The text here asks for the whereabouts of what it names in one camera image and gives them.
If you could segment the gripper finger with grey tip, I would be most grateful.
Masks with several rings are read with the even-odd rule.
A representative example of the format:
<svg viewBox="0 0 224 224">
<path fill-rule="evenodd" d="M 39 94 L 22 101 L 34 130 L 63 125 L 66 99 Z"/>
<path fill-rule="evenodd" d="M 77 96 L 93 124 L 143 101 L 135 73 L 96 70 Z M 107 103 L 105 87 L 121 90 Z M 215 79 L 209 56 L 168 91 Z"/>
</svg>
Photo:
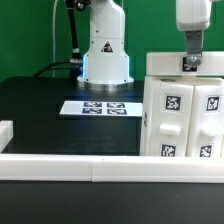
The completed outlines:
<svg viewBox="0 0 224 224">
<path fill-rule="evenodd" d="M 202 63 L 203 31 L 187 31 L 186 39 L 186 62 L 189 66 L 197 67 Z"/>
</svg>

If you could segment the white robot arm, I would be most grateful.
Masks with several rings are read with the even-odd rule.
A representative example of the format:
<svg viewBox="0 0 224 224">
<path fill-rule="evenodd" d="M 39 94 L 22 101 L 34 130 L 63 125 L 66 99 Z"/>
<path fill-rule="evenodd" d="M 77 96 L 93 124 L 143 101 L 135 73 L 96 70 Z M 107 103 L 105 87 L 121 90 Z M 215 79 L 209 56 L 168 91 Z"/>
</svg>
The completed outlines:
<svg viewBox="0 0 224 224">
<path fill-rule="evenodd" d="M 176 0 L 176 25 L 185 33 L 186 62 L 202 64 L 203 32 L 210 26 L 212 0 Z M 124 50 L 125 13 L 114 0 L 93 0 L 90 5 L 90 46 L 83 57 L 80 87 L 117 91 L 132 87 L 129 56 Z"/>
</svg>

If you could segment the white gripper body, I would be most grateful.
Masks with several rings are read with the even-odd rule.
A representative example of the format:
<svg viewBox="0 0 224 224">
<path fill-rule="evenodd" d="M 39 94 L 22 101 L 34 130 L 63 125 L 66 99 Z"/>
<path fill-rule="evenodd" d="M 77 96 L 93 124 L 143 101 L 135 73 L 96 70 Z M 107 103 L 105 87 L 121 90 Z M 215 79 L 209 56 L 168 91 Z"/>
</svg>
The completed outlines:
<svg viewBox="0 0 224 224">
<path fill-rule="evenodd" d="M 210 26 L 210 0 L 176 0 L 176 25 L 179 31 L 206 30 Z"/>
</svg>

